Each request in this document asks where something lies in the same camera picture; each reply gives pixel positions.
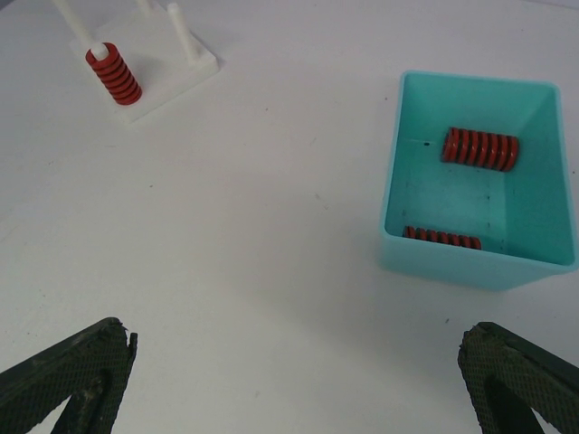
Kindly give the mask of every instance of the white 3d printed stand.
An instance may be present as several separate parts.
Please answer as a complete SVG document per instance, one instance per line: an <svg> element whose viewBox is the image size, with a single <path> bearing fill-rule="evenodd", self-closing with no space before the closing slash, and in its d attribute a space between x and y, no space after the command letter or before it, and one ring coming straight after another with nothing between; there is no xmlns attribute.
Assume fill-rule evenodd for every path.
<svg viewBox="0 0 579 434"><path fill-rule="evenodd" d="M53 2L76 35L72 50L104 99L125 122L141 118L219 71L215 56L187 28L177 3L165 10L149 0L137 0L138 9L117 16L91 34L66 0ZM95 42L112 42L119 48L143 90L134 104L117 104L86 62L85 54Z"/></svg>

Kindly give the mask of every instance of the red spring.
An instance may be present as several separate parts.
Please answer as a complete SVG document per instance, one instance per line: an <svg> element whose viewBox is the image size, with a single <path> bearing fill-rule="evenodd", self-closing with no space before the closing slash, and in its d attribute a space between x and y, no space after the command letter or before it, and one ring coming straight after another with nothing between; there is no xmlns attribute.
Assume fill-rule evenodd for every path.
<svg viewBox="0 0 579 434"><path fill-rule="evenodd" d="M415 229L412 226L406 226L404 228L403 236L405 238L412 238L415 240L439 242L440 244L450 244L452 246L482 250L482 245L480 244L480 240L477 237L467 237L466 235L430 231L423 228Z"/></svg>
<svg viewBox="0 0 579 434"><path fill-rule="evenodd" d="M513 136L451 128L444 139L442 161L508 172L518 156Z"/></svg>
<svg viewBox="0 0 579 434"><path fill-rule="evenodd" d="M120 57L117 47L110 42L104 43L109 55L102 61L97 61L90 50L85 56L90 67L97 73L102 83L110 92L112 98L121 106L128 106L138 101L143 94L135 77L127 64Z"/></svg>

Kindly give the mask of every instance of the white rod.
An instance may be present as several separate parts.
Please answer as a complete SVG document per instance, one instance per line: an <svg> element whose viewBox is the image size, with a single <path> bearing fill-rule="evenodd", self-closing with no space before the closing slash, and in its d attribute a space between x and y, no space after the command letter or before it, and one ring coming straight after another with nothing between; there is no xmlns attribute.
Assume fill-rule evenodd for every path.
<svg viewBox="0 0 579 434"><path fill-rule="evenodd" d="M179 38L179 42L183 47L185 56L190 65L195 64L199 59L199 51L197 44L194 42L189 32L187 24L185 24L185 17L183 16L183 11L177 3L170 3L166 7L166 11L169 12L173 26Z"/></svg>
<svg viewBox="0 0 579 434"><path fill-rule="evenodd" d="M90 36L89 29L85 27L79 16L74 13L66 0L52 0L52 2L61 13L62 17L66 21L66 24L68 24L71 30L74 32L76 38L82 44L83 48L88 50L92 44L94 44L94 40L92 39L92 36Z"/></svg>
<svg viewBox="0 0 579 434"><path fill-rule="evenodd" d="M150 16L153 12L153 6L149 0L137 0L137 5L144 16Z"/></svg>
<svg viewBox="0 0 579 434"><path fill-rule="evenodd" d="M97 61L104 61L109 57L109 49L102 42L97 42L90 47L90 52Z"/></svg>

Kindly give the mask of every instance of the teal bin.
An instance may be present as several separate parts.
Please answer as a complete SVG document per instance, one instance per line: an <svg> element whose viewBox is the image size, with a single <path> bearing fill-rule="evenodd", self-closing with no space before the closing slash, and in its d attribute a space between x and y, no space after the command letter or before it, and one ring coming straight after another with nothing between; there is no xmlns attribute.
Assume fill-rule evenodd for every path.
<svg viewBox="0 0 579 434"><path fill-rule="evenodd" d="M443 163L450 127L515 136L513 169ZM406 225L478 237L482 250L403 238ZM502 290L577 268L559 92L545 82L407 71L381 218L397 272Z"/></svg>

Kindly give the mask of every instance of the white tabletop surface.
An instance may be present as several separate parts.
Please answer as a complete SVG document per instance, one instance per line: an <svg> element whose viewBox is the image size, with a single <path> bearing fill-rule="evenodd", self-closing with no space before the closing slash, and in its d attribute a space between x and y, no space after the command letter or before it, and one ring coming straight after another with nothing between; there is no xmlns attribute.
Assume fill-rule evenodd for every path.
<svg viewBox="0 0 579 434"><path fill-rule="evenodd" d="M579 11L181 4L222 70L131 127L50 2L0 13L0 371L117 316L139 333L117 433L476 433L456 359L479 321L579 365L577 274L496 294L376 263L400 74L553 81L575 170Z"/></svg>

